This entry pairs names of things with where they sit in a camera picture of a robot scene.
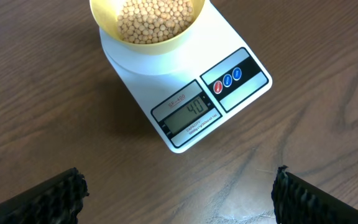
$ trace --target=scale platform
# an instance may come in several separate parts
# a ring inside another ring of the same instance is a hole
[[[111,65],[175,153],[185,152],[272,86],[268,71],[212,4],[197,20],[188,40],[163,55],[133,52],[100,30]]]

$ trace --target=pile of soybeans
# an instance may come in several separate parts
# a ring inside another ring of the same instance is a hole
[[[190,0],[126,0],[117,18],[123,41],[155,44],[191,25],[193,4]]]

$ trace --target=blue button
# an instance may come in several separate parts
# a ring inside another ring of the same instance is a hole
[[[233,82],[233,79],[231,78],[231,75],[230,74],[226,74],[224,77],[223,77],[223,85],[224,87],[229,87],[231,86],[231,83]]]
[[[233,70],[233,79],[234,79],[235,81],[239,80],[239,79],[241,78],[241,75],[242,75],[242,71],[241,71],[240,68],[235,68],[235,69]]]

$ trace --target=control panel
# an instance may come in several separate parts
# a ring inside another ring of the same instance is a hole
[[[227,113],[269,82],[245,48],[219,62],[201,79]]]

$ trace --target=black object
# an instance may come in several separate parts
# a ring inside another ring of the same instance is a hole
[[[0,224],[74,224],[88,188],[76,168],[69,169],[0,204]]]
[[[356,224],[358,210],[279,167],[272,199],[279,224]]]

